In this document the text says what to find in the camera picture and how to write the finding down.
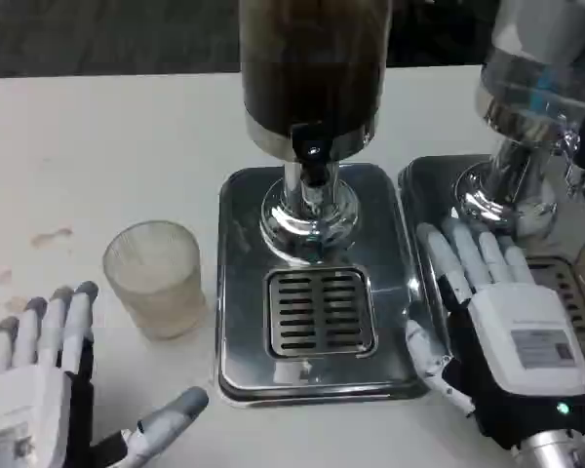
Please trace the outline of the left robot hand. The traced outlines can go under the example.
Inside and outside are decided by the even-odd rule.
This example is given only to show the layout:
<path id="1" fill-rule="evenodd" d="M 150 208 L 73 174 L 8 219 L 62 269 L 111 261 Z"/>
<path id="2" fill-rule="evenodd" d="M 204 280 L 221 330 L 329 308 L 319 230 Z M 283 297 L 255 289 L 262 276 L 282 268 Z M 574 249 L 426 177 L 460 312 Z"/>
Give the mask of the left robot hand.
<path id="1" fill-rule="evenodd" d="M 97 297 L 91 281 L 62 287 L 0 322 L 0 467 L 142 467 L 207 407 L 207 392 L 190 387 L 93 443 Z"/>

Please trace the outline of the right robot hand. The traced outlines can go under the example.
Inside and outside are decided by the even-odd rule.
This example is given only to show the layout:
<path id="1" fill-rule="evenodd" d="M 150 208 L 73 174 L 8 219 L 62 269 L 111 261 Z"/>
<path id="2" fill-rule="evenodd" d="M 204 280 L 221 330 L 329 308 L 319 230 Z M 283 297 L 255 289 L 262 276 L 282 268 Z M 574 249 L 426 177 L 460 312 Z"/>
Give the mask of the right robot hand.
<path id="1" fill-rule="evenodd" d="M 444 346 L 408 314 L 406 345 L 427 387 L 506 450 L 585 435 L 584 355 L 559 295 L 535 282 L 523 251 L 489 231 L 473 236 L 453 217 L 415 233 L 450 339 Z"/>

